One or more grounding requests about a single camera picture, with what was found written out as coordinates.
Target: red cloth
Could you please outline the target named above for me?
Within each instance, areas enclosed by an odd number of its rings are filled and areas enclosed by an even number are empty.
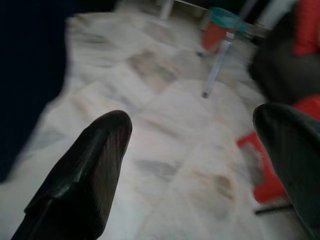
[[[320,0],[300,0],[296,15],[293,53],[297,56],[316,53],[320,23]]]

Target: marble floor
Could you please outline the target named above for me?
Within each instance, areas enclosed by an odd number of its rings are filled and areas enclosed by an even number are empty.
[[[200,19],[180,8],[163,21],[155,5],[126,0],[114,13],[68,22],[64,90],[0,185],[0,240],[80,132],[116,109],[131,116],[133,133],[101,240],[303,239],[294,214],[253,214],[259,205],[236,139],[265,102],[246,72],[255,47],[237,38],[210,99],[201,98],[212,59],[196,55]]]

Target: red plastic chair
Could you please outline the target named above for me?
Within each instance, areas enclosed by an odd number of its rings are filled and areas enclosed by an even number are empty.
[[[309,116],[320,120],[320,95],[309,96],[294,104],[294,107]],[[257,202],[265,203],[275,198],[285,197],[286,191],[280,180],[275,175],[267,152],[261,144],[256,132],[252,132],[237,140],[237,145],[242,147],[245,144],[252,144],[259,152],[262,163],[264,182],[254,187],[253,195]]]

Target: red object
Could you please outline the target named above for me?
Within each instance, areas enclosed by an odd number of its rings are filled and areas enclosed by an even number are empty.
[[[219,43],[225,38],[228,30],[229,28],[227,27],[219,26],[211,22],[202,36],[202,46],[206,50],[216,50]]]
[[[297,56],[316,53],[319,49],[320,1],[300,0],[296,15],[293,53]]]
[[[309,116],[320,120],[320,95],[309,96],[297,102],[295,108]],[[275,175],[269,157],[262,143],[260,142],[256,132],[252,132],[237,141],[237,145],[242,147],[245,144],[252,144],[260,154],[260,160],[263,166],[263,174],[265,181],[256,186],[253,190],[255,200],[259,203],[265,203],[275,198],[285,197],[286,191],[280,180]]]

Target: floor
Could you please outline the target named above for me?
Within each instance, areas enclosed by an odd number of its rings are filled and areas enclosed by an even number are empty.
[[[246,72],[255,47],[238,37],[210,99],[201,98],[212,59],[196,55],[200,19],[180,8],[163,21],[155,5],[126,0],[115,13],[69,21],[63,93],[0,185],[0,240],[80,132],[116,109],[131,116],[133,133],[101,240],[303,239],[294,214],[253,214],[255,168],[236,139],[265,102]]]

